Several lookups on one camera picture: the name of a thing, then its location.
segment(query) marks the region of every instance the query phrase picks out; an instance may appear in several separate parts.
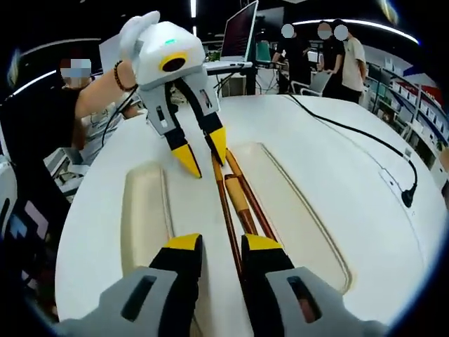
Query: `white table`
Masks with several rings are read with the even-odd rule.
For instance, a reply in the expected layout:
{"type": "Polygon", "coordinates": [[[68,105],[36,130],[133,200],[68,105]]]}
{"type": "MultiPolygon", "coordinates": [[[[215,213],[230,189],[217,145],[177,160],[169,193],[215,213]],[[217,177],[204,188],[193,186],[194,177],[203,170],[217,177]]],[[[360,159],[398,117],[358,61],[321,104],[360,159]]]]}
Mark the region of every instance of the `white table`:
{"type": "MultiPolygon", "coordinates": [[[[289,99],[279,95],[224,99],[220,118],[227,127],[228,144],[265,144],[319,213],[353,271],[353,286],[344,295],[347,309],[361,319],[391,324],[433,267],[445,234],[443,197],[413,152],[419,183],[410,223],[380,177],[379,166],[348,138],[369,150],[403,188],[410,188],[413,173],[404,160],[363,135],[338,128],[340,133],[335,132],[289,99]]],[[[321,116],[370,132],[397,148],[407,146],[359,105],[327,98],[300,100],[321,116]]],[[[196,317],[204,336],[252,336],[225,223],[217,216],[221,208],[210,151],[192,111],[183,107],[177,117],[203,178],[197,180],[182,170],[144,116],[123,122],[84,178],[65,223],[55,289],[60,319],[88,314],[100,294],[121,278],[125,176],[137,165],[157,160],[168,180],[175,235],[203,235],[206,262],[200,292],[207,291],[208,300],[198,301],[196,317]],[[195,198],[186,197],[192,190],[195,198]]]]}

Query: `laptop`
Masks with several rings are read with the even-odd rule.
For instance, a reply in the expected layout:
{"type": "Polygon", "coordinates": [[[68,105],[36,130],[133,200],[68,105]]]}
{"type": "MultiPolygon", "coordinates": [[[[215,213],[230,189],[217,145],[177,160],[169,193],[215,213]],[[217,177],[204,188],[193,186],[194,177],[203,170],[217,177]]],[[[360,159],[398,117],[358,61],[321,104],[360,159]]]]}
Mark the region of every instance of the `laptop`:
{"type": "Polygon", "coordinates": [[[259,1],[254,1],[228,19],[220,60],[204,63],[207,70],[253,66],[248,56],[258,6],[259,1]]]}

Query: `laptop screen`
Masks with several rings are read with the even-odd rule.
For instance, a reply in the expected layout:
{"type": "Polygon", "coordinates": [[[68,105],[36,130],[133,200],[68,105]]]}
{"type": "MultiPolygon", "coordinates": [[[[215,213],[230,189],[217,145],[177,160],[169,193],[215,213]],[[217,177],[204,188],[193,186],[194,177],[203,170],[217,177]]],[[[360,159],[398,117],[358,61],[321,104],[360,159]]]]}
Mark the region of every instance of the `laptop screen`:
{"type": "Polygon", "coordinates": [[[254,1],[227,21],[221,60],[247,61],[257,5],[254,1]]]}

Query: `beige tray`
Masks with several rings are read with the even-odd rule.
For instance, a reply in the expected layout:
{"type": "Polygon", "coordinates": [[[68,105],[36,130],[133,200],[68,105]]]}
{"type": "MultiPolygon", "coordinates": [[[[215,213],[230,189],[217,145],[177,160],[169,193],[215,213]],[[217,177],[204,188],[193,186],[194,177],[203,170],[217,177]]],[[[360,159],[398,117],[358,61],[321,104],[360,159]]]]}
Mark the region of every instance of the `beige tray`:
{"type": "Polygon", "coordinates": [[[351,273],[315,210],[260,143],[230,149],[267,220],[296,267],[305,266],[341,293],[351,273]]]}
{"type": "Polygon", "coordinates": [[[148,266],[172,236],[162,168],[149,162],[129,171],[121,212],[123,274],[148,266]]]}

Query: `computer monitor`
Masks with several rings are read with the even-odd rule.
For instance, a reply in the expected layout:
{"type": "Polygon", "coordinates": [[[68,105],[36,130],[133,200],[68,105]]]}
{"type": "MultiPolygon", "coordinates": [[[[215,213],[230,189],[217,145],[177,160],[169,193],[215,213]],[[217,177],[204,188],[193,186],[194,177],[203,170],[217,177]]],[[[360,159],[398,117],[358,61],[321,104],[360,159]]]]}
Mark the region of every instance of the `computer monitor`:
{"type": "Polygon", "coordinates": [[[282,26],[284,24],[283,7],[257,11],[256,29],[261,34],[261,39],[267,41],[279,41],[281,39],[282,26]]]}
{"type": "Polygon", "coordinates": [[[259,1],[254,1],[228,19],[224,31],[221,60],[248,60],[258,5],[259,1]]]}

